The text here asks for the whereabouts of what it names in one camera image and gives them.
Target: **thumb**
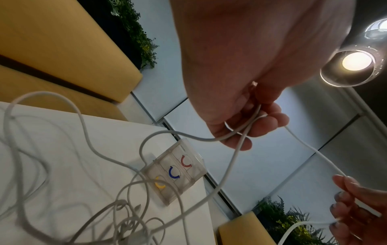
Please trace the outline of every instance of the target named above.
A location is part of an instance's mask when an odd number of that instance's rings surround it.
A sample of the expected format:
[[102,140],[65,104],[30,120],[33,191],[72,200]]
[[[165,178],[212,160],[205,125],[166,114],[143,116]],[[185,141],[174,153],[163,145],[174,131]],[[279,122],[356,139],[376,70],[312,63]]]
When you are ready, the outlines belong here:
[[352,177],[346,177],[344,183],[348,192],[351,193],[356,199],[382,214],[387,214],[386,191],[379,191],[362,187],[359,182]]

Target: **green plant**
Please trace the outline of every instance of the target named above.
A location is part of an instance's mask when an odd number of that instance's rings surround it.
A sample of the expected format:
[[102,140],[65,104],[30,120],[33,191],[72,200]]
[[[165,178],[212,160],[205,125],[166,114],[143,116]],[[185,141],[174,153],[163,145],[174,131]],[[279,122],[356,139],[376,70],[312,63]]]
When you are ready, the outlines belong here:
[[138,20],[141,15],[134,10],[131,0],[108,0],[111,3],[111,14],[121,19],[126,31],[129,33],[135,48],[141,54],[142,64],[141,69],[146,65],[154,67],[156,62],[155,48],[158,46],[153,43],[153,40],[146,36],[146,32],[142,29]]
[[[308,221],[309,214],[302,213],[296,207],[285,213],[283,199],[280,202],[272,201],[270,198],[258,202],[253,209],[255,213],[262,212],[266,219],[274,223],[274,227],[266,228],[271,237],[282,237],[293,224],[300,221]],[[299,245],[336,245],[336,240],[332,237],[329,241],[323,241],[325,237],[322,229],[315,229],[313,226],[299,226],[287,238],[289,244]]]

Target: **hand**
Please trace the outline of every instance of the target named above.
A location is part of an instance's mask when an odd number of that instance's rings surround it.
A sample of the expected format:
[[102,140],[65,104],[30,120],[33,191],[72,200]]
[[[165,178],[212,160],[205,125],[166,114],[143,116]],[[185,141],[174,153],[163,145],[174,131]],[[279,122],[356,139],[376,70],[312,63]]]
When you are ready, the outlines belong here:
[[[245,122],[258,103],[258,137],[289,118],[273,104],[314,75],[349,31],[353,0],[171,0],[188,97],[215,137]],[[224,141],[235,148],[240,135]],[[252,147],[246,139],[242,150]]]
[[[335,195],[331,206],[335,218],[342,218],[329,227],[340,245],[387,244],[387,192],[362,187],[351,177],[336,175],[335,184],[343,189]],[[378,217],[355,204],[355,198],[381,213]]]

